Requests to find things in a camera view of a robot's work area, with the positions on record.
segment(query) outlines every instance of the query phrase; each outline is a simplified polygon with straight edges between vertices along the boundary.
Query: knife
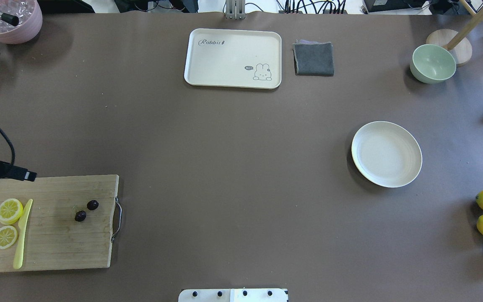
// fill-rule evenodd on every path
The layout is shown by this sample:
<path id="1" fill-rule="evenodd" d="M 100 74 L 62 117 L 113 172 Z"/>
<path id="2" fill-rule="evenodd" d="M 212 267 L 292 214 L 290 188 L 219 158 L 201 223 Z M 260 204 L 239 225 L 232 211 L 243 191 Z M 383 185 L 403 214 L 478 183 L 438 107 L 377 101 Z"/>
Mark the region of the knife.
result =
<path id="1" fill-rule="evenodd" d="M 23 264 L 23 245 L 25 244 L 25 228 L 27 227 L 27 220 L 29 218 L 29 212 L 31 211 L 31 205 L 33 205 L 33 199 L 29 199 L 25 208 L 23 209 L 23 214 L 18 221 L 18 228 L 20 229 L 20 235 L 18 237 L 18 246 L 16 247 L 16 253 L 14 254 L 14 263 L 12 267 L 14 269 L 21 268 Z"/>

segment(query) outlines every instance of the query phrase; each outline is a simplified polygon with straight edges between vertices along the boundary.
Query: wooden cutting board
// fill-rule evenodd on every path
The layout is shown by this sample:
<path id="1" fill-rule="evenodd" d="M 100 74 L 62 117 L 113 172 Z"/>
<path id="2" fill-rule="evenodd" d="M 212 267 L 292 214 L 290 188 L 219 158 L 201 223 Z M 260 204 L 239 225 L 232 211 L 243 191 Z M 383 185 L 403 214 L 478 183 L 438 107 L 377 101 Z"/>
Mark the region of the wooden cutting board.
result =
<path id="1" fill-rule="evenodd" d="M 18 271 L 108 268 L 118 190 L 118 175 L 0 180 L 0 204 L 16 198 L 25 206 L 33 199 Z M 99 206 L 89 211 L 86 205 L 92 199 Z M 83 222 L 74 220 L 79 210 L 87 212 Z M 18 223 L 13 226 L 20 236 Z M 0 272 L 17 271 L 12 268 L 16 245 L 0 249 Z"/>

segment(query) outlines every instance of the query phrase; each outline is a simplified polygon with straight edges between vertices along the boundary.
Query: gray cloth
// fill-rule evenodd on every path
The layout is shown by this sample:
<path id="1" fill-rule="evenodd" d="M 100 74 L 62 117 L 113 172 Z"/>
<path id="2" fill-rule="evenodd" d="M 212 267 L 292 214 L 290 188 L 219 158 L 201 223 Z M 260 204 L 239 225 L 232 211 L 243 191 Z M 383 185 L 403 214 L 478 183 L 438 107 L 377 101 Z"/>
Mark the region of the gray cloth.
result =
<path id="1" fill-rule="evenodd" d="M 332 76 L 333 44 L 299 40 L 293 44 L 293 57 L 296 62 L 296 74 Z"/>

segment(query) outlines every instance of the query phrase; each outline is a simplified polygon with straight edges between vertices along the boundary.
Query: ice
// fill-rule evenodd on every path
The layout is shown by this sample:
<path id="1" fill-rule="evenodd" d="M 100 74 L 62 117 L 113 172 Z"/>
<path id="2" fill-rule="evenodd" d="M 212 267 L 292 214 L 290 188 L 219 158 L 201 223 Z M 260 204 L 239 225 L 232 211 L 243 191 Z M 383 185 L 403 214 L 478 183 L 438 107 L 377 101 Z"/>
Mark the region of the ice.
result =
<path id="1" fill-rule="evenodd" d="M 0 11 L 17 16 L 20 20 L 18 26 L 31 17 L 34 8 L 35 4 L 32 1 L 0 0 Z M 9 23 L 0 20 L 0 33 L 10 31 L 14 28 Z"/>

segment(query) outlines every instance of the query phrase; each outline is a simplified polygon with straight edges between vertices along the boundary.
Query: lemon half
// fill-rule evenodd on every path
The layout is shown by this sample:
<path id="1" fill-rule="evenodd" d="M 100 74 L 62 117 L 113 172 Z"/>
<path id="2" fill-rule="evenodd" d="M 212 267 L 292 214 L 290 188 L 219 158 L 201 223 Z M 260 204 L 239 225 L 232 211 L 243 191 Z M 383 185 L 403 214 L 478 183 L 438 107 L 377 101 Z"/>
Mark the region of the lemon half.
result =
<path id="1" fill-rule="evenodd" d="M 23 205 L 15 198 L 9 198 L 0 204 L 0 222 L 11 225 L 20 219 L 23 214 Z"/>
<path id="2" fill-rule="evenodd" d="M 18 238 L 18 231 L 13 226 L 0 228 L 0 249 L 6 249 L 13 245 Z"/>

